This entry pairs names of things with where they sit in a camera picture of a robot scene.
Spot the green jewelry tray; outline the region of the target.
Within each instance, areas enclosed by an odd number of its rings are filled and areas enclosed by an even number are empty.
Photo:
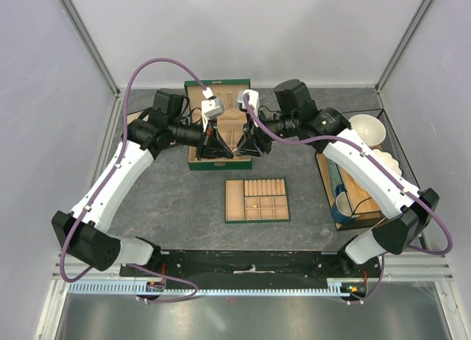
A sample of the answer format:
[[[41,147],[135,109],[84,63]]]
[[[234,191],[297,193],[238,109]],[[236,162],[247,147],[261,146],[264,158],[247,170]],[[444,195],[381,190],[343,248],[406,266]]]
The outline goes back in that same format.
[[[284,178],[225,182],[226,223],[288,222],[290,218],[288,190]]]

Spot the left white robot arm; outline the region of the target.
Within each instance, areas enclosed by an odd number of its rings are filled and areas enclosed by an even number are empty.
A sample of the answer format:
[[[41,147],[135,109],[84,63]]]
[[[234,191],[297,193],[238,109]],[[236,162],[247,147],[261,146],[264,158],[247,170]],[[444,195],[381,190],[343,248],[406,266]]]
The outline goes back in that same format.
[[[135,263],[146,276],[160,271],[162,260],[151,243],[113,237],[107,231],[135,181],[171,143],[195,147],[198,158],[233,157],[217,131],[216,119],[224,105],[211,89],[203,95],[199,123],[186,123],[179,113],[188,97],[158,90],[152,107],[127,124],[113,159],[89,192],[70,212],[58,211],[52,218],[62,256],[73,256],[99,271],[119,263]]]

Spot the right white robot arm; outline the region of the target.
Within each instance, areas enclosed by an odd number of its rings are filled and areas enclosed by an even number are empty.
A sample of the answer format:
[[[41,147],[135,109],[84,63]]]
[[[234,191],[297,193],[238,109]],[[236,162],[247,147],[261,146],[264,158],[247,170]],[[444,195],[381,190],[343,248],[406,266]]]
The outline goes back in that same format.
[[[275,87],[281,113],[266,118],[259,111],[259,94],[238,95],[247,114],[244,134],[237,145],[243,155],[269,153],[272,142],[312,146],[316,152],[343,168],[378,204],[385,221],[356,236],[337,257],[338,270],[356,275],[364,263],[384,253],[399,255],[436,218],[438,194],[421,190],[387,166],[337,110],[317,108],[304,82],[290,79]]]

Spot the green jewelry box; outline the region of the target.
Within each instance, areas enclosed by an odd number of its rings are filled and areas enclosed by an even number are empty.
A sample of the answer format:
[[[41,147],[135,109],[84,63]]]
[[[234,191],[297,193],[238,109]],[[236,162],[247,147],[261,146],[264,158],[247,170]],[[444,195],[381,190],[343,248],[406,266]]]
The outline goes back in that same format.
[[[240,90],[250,89],[251,82],[249,79],[210,79],[203,83],[221,99],[224,105],[224,114],[217,118],[217,130],[230,149],[235,151],[247,122],[246,114],[238,109],[237,96]],[[201,118],[199,108],[204,99],[202,89],[197,81],[190,80],[184,82],[184,90],[193,110],[191,117],[194,121],[198,121]],[[188,149],[188,167],[192,171],[251,169],[252,158],[235,156],[233,159],[198,160],[196,148],[191,146]]]

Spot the floral square ceramic plate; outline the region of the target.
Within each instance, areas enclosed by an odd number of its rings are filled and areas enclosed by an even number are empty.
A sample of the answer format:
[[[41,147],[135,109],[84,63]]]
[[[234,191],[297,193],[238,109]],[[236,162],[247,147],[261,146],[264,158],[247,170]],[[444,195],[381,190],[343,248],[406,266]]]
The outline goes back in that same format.
[[[127,123],[129,124],[136,119],[147,121],[148,116],[149,116],[149,109],[130,113],[127,115]]]

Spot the blue mug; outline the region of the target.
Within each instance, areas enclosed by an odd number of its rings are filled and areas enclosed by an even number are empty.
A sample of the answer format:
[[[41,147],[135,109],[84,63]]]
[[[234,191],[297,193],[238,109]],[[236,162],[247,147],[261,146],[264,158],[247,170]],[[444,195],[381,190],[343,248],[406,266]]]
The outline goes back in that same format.
[[[347,192],[342,184],[335,187],[335,199],[330,210],[332,220],[336,224],[343,225],[356,220],[360,215],[354,214],[347,197]]]

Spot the yellow ceramic bowl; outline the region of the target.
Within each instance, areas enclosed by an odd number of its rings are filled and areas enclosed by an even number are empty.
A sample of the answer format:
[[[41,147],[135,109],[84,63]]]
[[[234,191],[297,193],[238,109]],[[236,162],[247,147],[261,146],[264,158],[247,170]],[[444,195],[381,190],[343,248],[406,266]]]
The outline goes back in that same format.
[[[386,128],[377,118],[367,114],[354,115],[349,119],[351,127],[369,147],[376,147],[386,139]]]

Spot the white scalloped plate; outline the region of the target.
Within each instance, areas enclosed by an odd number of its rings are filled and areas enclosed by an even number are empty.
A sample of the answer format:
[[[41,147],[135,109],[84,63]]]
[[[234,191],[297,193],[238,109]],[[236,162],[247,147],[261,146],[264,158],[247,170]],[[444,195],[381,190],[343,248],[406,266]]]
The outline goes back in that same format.
[[[399,176],[403,175],[403,172],[400,169],[399,161],[394,159],[389,152],[384,152],[380,149],[373,149],[372,151],[396,174],[398,174]]]

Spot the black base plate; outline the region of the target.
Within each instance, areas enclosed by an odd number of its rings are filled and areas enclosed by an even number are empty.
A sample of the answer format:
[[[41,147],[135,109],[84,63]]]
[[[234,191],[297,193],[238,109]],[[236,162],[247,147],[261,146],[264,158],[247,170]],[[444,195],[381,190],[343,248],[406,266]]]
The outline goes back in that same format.
[[[169,249],[144,266],[205,288],[325,286],[329,279],[364,280],[380,275],[379,258],[355,264],[343,252]]]

